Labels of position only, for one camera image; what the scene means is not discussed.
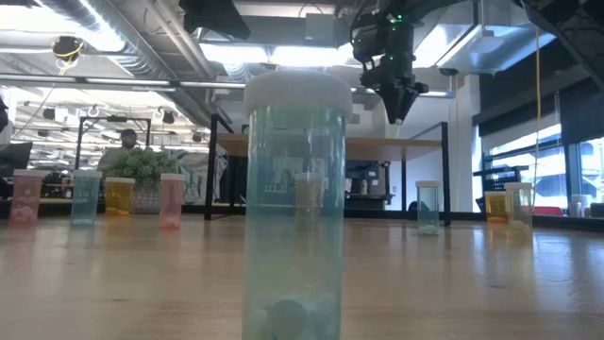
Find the pink cup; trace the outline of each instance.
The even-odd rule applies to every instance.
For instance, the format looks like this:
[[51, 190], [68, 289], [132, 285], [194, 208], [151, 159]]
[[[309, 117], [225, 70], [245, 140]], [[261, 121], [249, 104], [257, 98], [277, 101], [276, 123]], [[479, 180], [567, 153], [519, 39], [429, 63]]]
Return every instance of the pink cup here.
[[184, 190], [184, 175], [161, 174], [161, 203], [159, 207], [160, 228], [180, 228]]
[[46, 175], [48, 175], [48, 171], [15, 170], [15, 185], [8, 221], [9, 227], [36, 226], [42, 180]]

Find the ceiling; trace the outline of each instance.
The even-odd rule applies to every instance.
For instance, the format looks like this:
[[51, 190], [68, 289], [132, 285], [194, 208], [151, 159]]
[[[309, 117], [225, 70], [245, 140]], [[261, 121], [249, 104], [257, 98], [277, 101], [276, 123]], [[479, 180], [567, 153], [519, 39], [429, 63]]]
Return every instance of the ceiling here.
[[[183, 11], [177, 5], [177, 0], [158, 1], [163, 2], [178, 20], [182, 20]], [[505, 14], [505, 16], [502, 14], [498, 17], [498, 22], [491, 22], [491, 24], [500, 27], [526, 25], [526, 20], [518, 19], [518, 11], [511, 8], [509, 4], [505, 7], [502, 5], [503, 2], [510, 3], [508, 0], [491, 0], [487, 12], [492, 11], [492, 17], [496, 17], [495, 14], [497, 13]], [[344, 59], [340, 64], [305, 68], [333, 74], [347, 81], [352, 88], [360, 87], [360, 66], [351, 58], [351, 52], [346, 50], [349, 47], [345, 46], [348, 36], [346, 26], [350, 25], [360, 1], [320, 0], [315, 1], [312, 5], [305, 5], [294, 0], [235, 1], [238, 10], [252, 30], [250, 40], [247, 42], [232, 41], [225, 36], [205, 29], [197, 30], [191, 36], [182, 37], [176, 26], [169, 23], [170, 30], [180, 36], [178, 38], [179, 42], [175, 42], [174, 36], [171, 37], [166, 32], [165, 26], [161, 24], [161, 19], [152, 10], [149, 10], [149, 7], [145, 5], [145, 1], [111, 0], [111, 3], [123, 16], [123, 18], [114, 19], [125, 20], [125, 23], [131, 26], [135, 33], [142, 38], [141, 42], [150, 46], [152, 52], [159, 58], [160, 63], [167, 67], [174, 78], [203, 80], [199, 73], [199, 65], [193, 65], [191, 60], [182, 52], [182, 44], [185, 39], [189, 39], [194, 45], [200, 43], [221, 45], [245, 43], [247, 46], [268, 48], [272, 52], [275, 52], [276, 47], [283, 45], [321, 46], [331, 49], [343, 45], [340, 52], [344, 53]], [[418, 81], [427, 83], [432, 90], [451, 90], [449, 79], [442, 76], [436, 67], [424, 68], [434, 64], [437, 59], [426, 60], [428, 57], [433, 58], [432, 55], [444, 54], [447, 49], [450, 49], [452, 45], [460, 40], [464, 33], [467, 33], [472, 27], [476, 27], [476, 10], [477, 7], [472, 2], [460, 3], [449, 8], [435, 10], [422, 20], [422, 24], [415, 31], [416, 54], [422, 53], [422, 56], [425, 56], [417, 62], [417, 65], [422, 66], [422, 68], [414, 70]], [[320, 14], [320, 11], [324, 12], [323, 16], [316, 15]], [[166, 11], [160, 12], [164, 13], [162, 16], [165, 20]], [[317, 25], [324, 23], [325, 19], [333, 21], [335, 23], [335, 25], [332, 25], [333, 31], [328, 32], [331, 34], [327, 34], [328, 37], [326, 38], [321, 31], [309, 33], [307, 15], [308, 20], [318, 20], [318, 22], [313, 22], [319, 23]], [[77, 22], [65, 20], [49, 8], [13, 7], [8, 11], [4, 7], [3, 10], [0, 10], [0, 73], [58, 75], [61, 72], [61, 67], [65, 66], [65, 62], [58, 61], [50, 53], [50, 46], [59, 36], [63, 35], [75, 36], [88, 43], [77, 59], [77, 63], [71, 64], [72, 67], [65, 70], [66, 76], [132, 77], [124, 65], [118, 62], [120, 58], [123, 59], [124, 57], [120, 55], [119, 44], [114, 47], [111, 41], [91, 37], [90, 31], [82, 29]], [[309, 35], [313, 37], [312, 40], [307, 39]], [[506, 41], [506, 44], [508, 49], [513, 48], [510, 47], [513, 44], [511, 41]], [[197, 51], [197, 53], [199, 52], [207, 51], [201, 49]], [[463, 58], [463, 56], [455, 57], [456, 59], [452, 60], [459, 61]], [[210, 71], [217, 75], [220, 80], [232, 80], [232, 75], [218, 61], [208, 61], [206, 66], [209, 67], [204, 71]], [[271, 72], [271, 68], [274, 68], [267, 68], [265, 65], [258, 63], [246, 64], [245, 67], [246, 72], [249, 72], [252, 76], [263, 72]], [[19, 89], [11, 87], [12, 100], [18, 105], [15, 125], [22, 128], [28, 124], [28, 129], [20, 132], [18, 139], [44, 140], [56, 143], [75, 142], [76, 133], [73, 132], [73, 129], [77, 127], [77, 116], [84, 113], [88, 114], [90, 110], [95, 112], [99, 109], [99, 116], [119, 114], [133, 118], [152, 119], [153, 130], [156, 131], [152, 144], [195, 145], [198, 146], [198, 151], [203, 152], [205, 144], [203, 142], [193, 144], [192, 141], [194, 130], [204, 130], [199, 124], [192, 123], [198, 121], [199, 117], [192, 117], [190, 110], [183, 109], [180, 103], [172, 100], [173, 97], [170, 95], [149, 90], [101, 91], [82, 88], [56, 88], [51, 91], [47, 87], [32, 87], [31, 85], [20, 86]], [[211, 111], [218, 107], [226, 119], [232, 122], [230, 125], [235, 131], [240, 130], [242, 125], [247, 124], [247, 120], [243, 116], [243, 92], [241, 90], [221, 90], [210, 95], [206, 90], [189, 89], [186, 90], [186, 95], [196, 101], [203, 109], [202, 111]], [[349, 133], [358, 136], [379, 136], [381, 134], [383, 137], [385, 128], [376, 130], [377, 124], [385, 126], [385, 115], [383, 110], [380, 109], [380, 99], [376, 95], [356, 94], [354, 103], [355, 114], [359, 116], [359, 120], [349, 127]], [[448, 99], [420, 98], [411, 109], [404, 123], [402, 134], [407, 136], [420, 128], [447, 120], [449, 103], [450, 100]], [[48, 121], [41, 117], [41, 111], [44, 108], [55, 108], [61, 112], [66, 111], [71, 118], [64, 122]], [[175, 113], [176, 121], [174, 124], [165, 125], [161, 122], [162, 112], [164, 111]], [[32, 127], [48, 128], [50, 137], [39, 137], [36, 129], [30, 129]], [[134, 123], [125, 125], [105, 123], [99, 125], [99, 127], [112, 131], [121, 128], [135, 128], [143, 131], [143, 127]], [[106, 145], [110, 143], [100, 133], [101, 131], [96, 131], [85, 135], [84, 142], [91, 144], [90, 147], [85, 148], [87, 153], [92, 154], [95, 150], [107, 147]], [[92, 144], [100, 144], [101, 146], [97, 147]], [[57, 147], [51, 145], [53, 144], [47, 144], [45, 147]], [[87, 158], [90, 159], [91, 163], [95, 160], [95, 156]]]

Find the blue cup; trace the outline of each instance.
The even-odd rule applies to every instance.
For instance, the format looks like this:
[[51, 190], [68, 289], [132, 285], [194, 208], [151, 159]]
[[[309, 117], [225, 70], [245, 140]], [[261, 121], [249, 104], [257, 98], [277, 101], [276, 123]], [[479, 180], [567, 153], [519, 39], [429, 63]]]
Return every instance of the blue cup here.
[[103, 174], [99, 171], [74, 171], [72, 226], [94, 225], [102, 177]]

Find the wooden shelf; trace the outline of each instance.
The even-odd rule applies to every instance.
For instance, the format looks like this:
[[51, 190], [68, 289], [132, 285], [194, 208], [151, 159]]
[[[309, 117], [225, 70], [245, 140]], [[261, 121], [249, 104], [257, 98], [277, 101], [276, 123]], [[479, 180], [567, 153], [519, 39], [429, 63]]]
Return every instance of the wooden shelf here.
[[[277, 141], [277, 145], [283, 145], [279, 150], [276, 148], [276, 155], [285, 153], [287, 147], [288, 156], [304, 156], [301, 148], [295, 147], [295, 138], [292, 136], [283, 136], [283, 143]], [[241, 133], [219, 133], [218, 145], [233, 156], [247, 157], [247, 135]], [[346, 159], [351, 161], [401, 161], [412, 160], [414, 158], [426, 155], [432, 151], [441, 148], [441, 141], [422, 141], [422, 140], [397, 140], [397, 139], [379, 139], [379, 138], [347, 138], [346, 139]], [[328, 147], [319, 147], [313, 151], [313, 157], [327, 156]]]

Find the table surface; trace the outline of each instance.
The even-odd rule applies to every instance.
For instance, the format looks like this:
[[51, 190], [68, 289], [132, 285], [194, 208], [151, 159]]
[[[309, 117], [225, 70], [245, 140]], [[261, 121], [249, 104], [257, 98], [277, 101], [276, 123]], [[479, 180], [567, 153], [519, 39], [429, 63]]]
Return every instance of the table surface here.
[[[241, 339], [244, 218], [0, 221], [3, 340]], [[602, 339], [604, 235], [347, 220], [343, 339]]]
[[[242, 133], [219, 133], [218, 145], [233, 156], [247, 157], [248, 135]], [[280, 145], [292, 156], [294, 147], [289, 147], [292, 137], [283, 139]], [[412, 160], [427, 153], [441, 149], [441, 141], [400, 140], [386, 138], [346, 138], [346, 159], [351, 161], [398, 162]], [[318, 157], [317, 150], [313, 156]]]

